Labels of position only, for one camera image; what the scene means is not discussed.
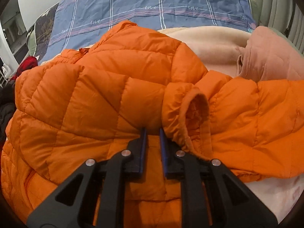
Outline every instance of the pink hoodie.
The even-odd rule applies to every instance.
[[[304,79],[304,57],[267,27],[256,28],[240,51],[240,77],[255,82]]]

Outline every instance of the orange puffer jacket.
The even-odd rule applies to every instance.
[[[125,21],[90,50],[22,73],[2,152],[2,191],[28,215],[86,159],[147,128],[145,176],[126,185],[125,227],[180,227],[180,186],[162,174],[159,128],[243,181],[304,172],[304,81],[255,83],[204,67],[178,40]]]

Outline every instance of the jacket zipper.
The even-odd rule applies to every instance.
[[[31,181],[31,179],[33,178],[35,173],[36,172],[34,170],[32,170],[31,173],[28,175],[28,177],[26,178],[26,180],[24,182],[24,190],[25,190],[25,194],[26,194],[26,197],[27,197],[28,200],[29,200],[29,196],[28,196],[28,193],[27,193],[27,187],[28,187],[29,181]]]

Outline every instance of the white fabric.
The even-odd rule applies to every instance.
[[[231,77],[240,73],[237,60],[241,55],[240,50],[246,47],[251,35],[220,26],[170,28],[159,32],[186,43],[208,70],[219,71]]]
[[[304,190],[304,174],[290,179],[272,177],[246,185],[274,213],[280,223]]]

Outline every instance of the metal screw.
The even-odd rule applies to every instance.
[[[123,150],[121,152],[121,155],[124,157],[130,156],[131,155],[131,151],[130,150]]]
[[[221,161],[219,159],[213,159],[211,161],[212,165],[214,166],[220,166],[221,165]]]
[[[92,166],[92,165],[95,164],[95,160],[94,159],[88,159],[85,163],[86,163],[87,166]]]
[[[177,152],[176,152],[176,156],[177,157],[183,157],[183,156],[185,156],[186,155],[186,153],[183,151],[183,150],[178,150]]]

